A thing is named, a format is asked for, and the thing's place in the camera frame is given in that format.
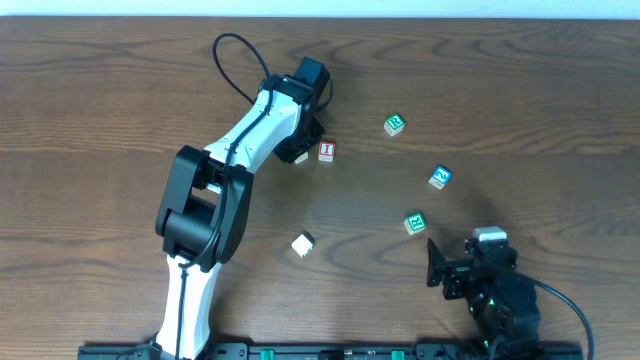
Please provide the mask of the red letter I block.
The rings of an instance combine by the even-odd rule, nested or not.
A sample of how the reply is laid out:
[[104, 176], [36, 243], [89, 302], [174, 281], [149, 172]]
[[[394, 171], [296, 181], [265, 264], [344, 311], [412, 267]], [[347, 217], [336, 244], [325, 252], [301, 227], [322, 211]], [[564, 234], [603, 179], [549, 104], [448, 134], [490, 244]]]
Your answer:
[[318, 160], [322, 162], [332, 162], [334, 160], [336, 144], [334, 142], [322, 141], [318, 148]]

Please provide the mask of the red letter A block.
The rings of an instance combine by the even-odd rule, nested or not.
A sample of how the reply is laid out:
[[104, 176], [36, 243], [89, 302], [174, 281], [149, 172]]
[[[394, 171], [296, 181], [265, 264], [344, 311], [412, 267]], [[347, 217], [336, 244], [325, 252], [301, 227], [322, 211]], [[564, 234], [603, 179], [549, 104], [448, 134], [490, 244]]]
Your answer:
[[301, 154], [299, 157], [297, 157], [294, 160], [294, 163], [295, 164], [300, 164], [300, 163], [306, 161], [308, 158], [309, 158], [309, 153], [308, 152], [304, 152], [303, 154]]

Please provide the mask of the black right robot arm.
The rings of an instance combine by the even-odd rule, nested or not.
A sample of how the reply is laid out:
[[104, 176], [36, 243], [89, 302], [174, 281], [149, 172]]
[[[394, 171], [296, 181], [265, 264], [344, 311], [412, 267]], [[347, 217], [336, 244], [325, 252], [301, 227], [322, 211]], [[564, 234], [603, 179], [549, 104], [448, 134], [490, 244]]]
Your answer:
[[534, 286], [516, 277], [518, 254], [506, 239], [465, 241], [468, 259], [447, 260], [427, 241], [429, 287], [442, 286], [446, 300], [463, 299], [486, 346], [499, 356], [522, 356], [538, 342], [541, 321]]

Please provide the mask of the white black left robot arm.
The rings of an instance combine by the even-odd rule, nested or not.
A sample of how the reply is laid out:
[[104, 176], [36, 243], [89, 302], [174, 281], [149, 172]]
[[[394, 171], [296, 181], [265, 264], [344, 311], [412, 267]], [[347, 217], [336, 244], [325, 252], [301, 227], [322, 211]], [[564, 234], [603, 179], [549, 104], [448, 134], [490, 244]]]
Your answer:
[[206, 353], [216, 278], [243, 238], [255, 174], [271, 154], [293, 163], [320, 142], [324, 129], [315, 114], [332, 86], [326, 66], [304, 58], [292, 75], [267, 76], [251, 109], [222, 138], [177, 153], [155, 224], [169, 293], [151, 358]]

